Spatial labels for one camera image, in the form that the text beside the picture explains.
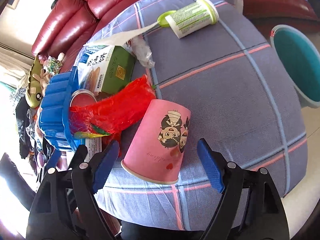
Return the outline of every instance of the green cardboard box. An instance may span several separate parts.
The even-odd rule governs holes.
[[[129,84],[135,57],[119,46],[107,46],[90,55],[87,66],[91,68],[85,89],[95,94],[114,95]]]

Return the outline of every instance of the red plastic bag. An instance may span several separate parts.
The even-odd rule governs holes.
[[[107,148],[107,146],[110,144],[111,141],[113,140],[117,141],[120,145],[118,157],[121,157],[121,132],[114,133],[110,136],[103,136],[101,140],[102,140],[102,151],[104,151]]]
[[[147,111],[154,90],[143,75],[129,83],[119,93],[93,105],[69,109],[72,133],[87,132],[111,135],[119,133],[139,121]]]

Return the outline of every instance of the cartoon couple print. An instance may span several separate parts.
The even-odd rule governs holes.
[[[168,111],[168,114],[161,121],[161,132],[158,140],[166,148],[174,148],[179,145],[179,150],[183,153],[188,136],[190,119],[187,117],[183,124],[184,130],[181,132],[181,114],[177,110]]]

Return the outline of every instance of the teal bucket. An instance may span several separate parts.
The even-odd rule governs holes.
[[[294,82],[301,107],[320,107],[320,54],[300,31],[277,25],[271,31],[271,46]]]

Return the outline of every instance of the tiled floor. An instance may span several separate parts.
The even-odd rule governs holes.
[[[307,35],[320,51],[320,35]],[[303,180],[283,199],[290,236],[303,226],[320,198],[320,108],[302,110],[308,137],[308,165]]]

